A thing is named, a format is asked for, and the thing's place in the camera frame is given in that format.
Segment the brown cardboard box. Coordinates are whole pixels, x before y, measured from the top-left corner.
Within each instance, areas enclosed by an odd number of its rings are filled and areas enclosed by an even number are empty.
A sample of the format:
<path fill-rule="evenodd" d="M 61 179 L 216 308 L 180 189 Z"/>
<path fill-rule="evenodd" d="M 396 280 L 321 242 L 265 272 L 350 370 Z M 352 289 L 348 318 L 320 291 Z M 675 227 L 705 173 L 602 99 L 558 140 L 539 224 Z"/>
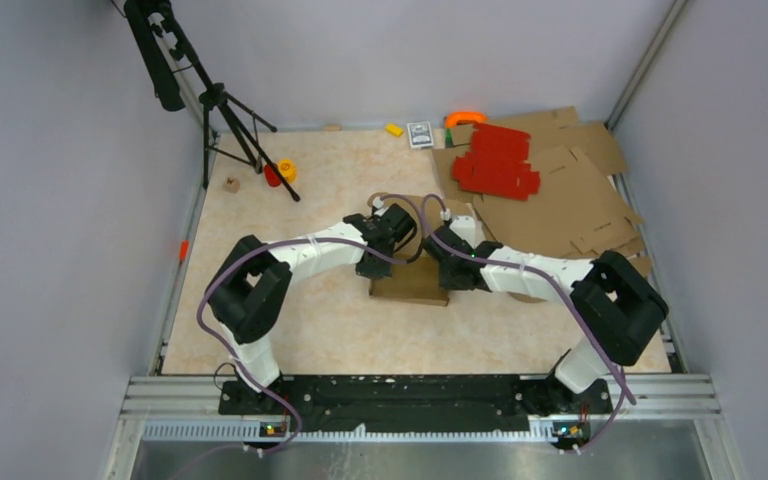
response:
<path fill-rule="evenodd" d="M 417 233 L 410 242 L 393 257 L 408 260 L 415 254 L 422 244 L 419 228 L 422 224 L 417 214 L 417 209 L 422 205 L 422 196 L 397 195 L 387 192 L 373 194 L 368 200 L 370 207 L 375 210 L 378 207 L 399 205 L 415 221 Z M 451 211 L 452 219 L 455 216 L 469 216 L 477 219 L 474 210 L 469 203 L 456 199 L 445 199 L 443 203 Z M 425 203 L 424 213 L 433 231 L 443 223 L 441 206 L 436 200 Z M 449 293 L 439 286 L 439 266 L 431 256 L 423 252 L 416 261 L 408 265 L 389 265 L 392 267 L 391 276 L 380 280 L 370 280 L 369 296 L 377 300 L 399 301 L 403 303 L 446 307 L 449 304 Z"/>

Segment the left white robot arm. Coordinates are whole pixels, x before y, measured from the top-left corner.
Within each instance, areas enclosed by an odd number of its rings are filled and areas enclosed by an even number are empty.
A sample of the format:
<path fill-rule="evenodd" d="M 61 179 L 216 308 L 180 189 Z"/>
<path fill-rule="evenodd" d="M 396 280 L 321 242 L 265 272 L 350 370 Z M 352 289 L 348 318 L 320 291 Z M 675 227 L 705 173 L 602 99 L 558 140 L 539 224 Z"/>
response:
<path fill-rule="evenodd" d="M 205 290 L 205 304 L 223 331 L 245 385 L 243 401 L 257 413 L 279 404 L 280 368 L 269 332 L 290 287 L 333 268 L 352 266 L 361 277 L 392 274 L 397 245 L 418 234 L 416 220 L 401 206 L 355 213 L 313 234 L 263 242 L 248 235 L 232 248 Z"/>

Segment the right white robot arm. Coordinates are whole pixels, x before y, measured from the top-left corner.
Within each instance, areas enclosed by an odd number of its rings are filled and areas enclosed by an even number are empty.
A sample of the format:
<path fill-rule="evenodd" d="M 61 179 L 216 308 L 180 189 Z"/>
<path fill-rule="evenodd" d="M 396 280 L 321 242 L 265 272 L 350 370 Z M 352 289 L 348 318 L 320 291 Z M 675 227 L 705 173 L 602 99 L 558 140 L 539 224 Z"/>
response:
<path fill-rule="evenodd" d="M 606 375 L 622 384 L 621 368 L 637 363 L 669 313 L 648 280 L 613 250 L 595 259 L 547 257 L 493 241 L 471 245 L 448 226 L 423 247 L 438 262 L 445 290 L 525 295 L 568 308 L 584 337 L 546 385 L 549 404 L 560 412 L 574 411 Z"/>

